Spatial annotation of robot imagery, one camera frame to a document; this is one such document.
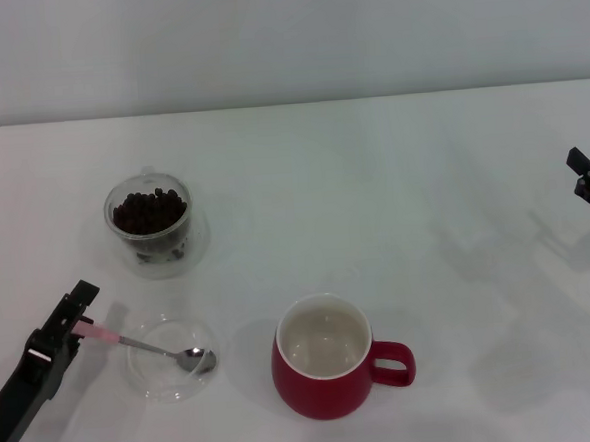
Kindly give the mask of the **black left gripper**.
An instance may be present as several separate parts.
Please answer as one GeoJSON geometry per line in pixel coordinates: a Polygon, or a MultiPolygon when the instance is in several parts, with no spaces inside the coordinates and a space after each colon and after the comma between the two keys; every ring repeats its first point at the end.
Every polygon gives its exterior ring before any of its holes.
{"type": "Polygon", "coordinates": [[[71,333],[100,287],[79,280],[59,304],[60,320],[48,320],[27,339],[23,354],[0,391],[0,442],[19,442],[37,412],[59,390],[80,347],[71,333]]]}

